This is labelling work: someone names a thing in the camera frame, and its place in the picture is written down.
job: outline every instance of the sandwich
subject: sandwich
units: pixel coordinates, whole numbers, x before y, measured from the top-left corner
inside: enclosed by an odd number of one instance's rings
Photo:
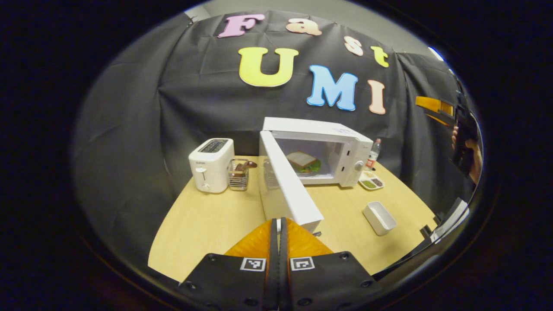
[[[318,172],[321,168],[321,161],[305,152],[292,152],[286,156],[286,159],[300,173]]]

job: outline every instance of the foam letter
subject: foam letter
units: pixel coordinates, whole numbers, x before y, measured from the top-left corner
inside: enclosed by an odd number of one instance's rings
[[[379,115],[385,114],[386,109],[384,109],[384,101],[382,99],[382,90],[384,90],[384,84],[375,80],[368,80],[367,82],[371,86],[371,93],[373,94],[369,110]]]
[[[311,97],[307,99],[309,105],[323,106],[325,100],[322,98],[322,92],[324,91],[329,106],[334,106],[338,96],[341,94],[336,106],[342,110],[355,110],[353,94],[355,93],[355,83],[357,82],[356,76],[344,73],[338,79],[338,82],[334,83],[334,78],[332,78],[327,67],[311,65],[309,66],[309,70],[313,72],[313,91]]]
[[[320,35],[322,32],[319,30],[319,25],[312,20],[303,18],[290,18],[288,20],[290,24],[286,25],[286,29],[293,33],[308,33],[312,35]]]
[[[263,14],[252,14],[252,15],[238,15],[227,17],[227,26],[225,31],[218,35],[219,38],[225,37],[237,37],[243,35],[246,32],[242,30],[242,26],[246,29],[251,29],[255,26],[255,20],[263,20],[265,15]]]
[[[344,37],[344,45],[346,49],[355,55],[363,56],[363,50],[361,49],[361,42],[357,39],[353,39],[349,35]]]
[[[384,60],[385,57],[388,57],[388,54],[384,53],[379,46],[372,46],[371,49],[374,51],[374,59],[377,61],[380,66],[388,68],[389,64]]]
[[[238,74],[240,79],[253,86],[279,86],[285,84],[292,77],[294,69],[294,56],[298,51],[292,49],[276,49],[275,53],[280,55],[278,72],[274,75],[261,73],[261,59],[266,54],[266,48],[242,48],[238,53],[242,55]]]

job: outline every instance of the bread slice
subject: bread slice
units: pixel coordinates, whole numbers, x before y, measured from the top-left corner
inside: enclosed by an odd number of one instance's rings
[[[286,156],[286,159],[288,159],[292,165],[301,169],[317,161],[317,158],[302,151],[292,152]]]

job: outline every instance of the food tray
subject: food tray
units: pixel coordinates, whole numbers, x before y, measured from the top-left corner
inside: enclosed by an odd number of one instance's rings
[[[386,184],[378,178],[373,172],[363,172],[361,173],[361,176],[359,176],[359,183],[361,186],[367,190],[377,190],[380,188],[383,188]]]

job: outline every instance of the letter m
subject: letter m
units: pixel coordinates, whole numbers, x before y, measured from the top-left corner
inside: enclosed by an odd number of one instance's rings
[[[307,99],[307,103],[313,106],[323,106],[325,100],[322,98],[322,93],[325,93],[326,100],[329,106],[338,106],[342,110],[355,110],[355,104],[353,103],[353,94],[355,93],[355,83],[357,77],[344,73],[338,82],[334,83],[330,71],[327,67],[319,65],[309,66],[309,70],[313,72],[313,92],[311,97]]]

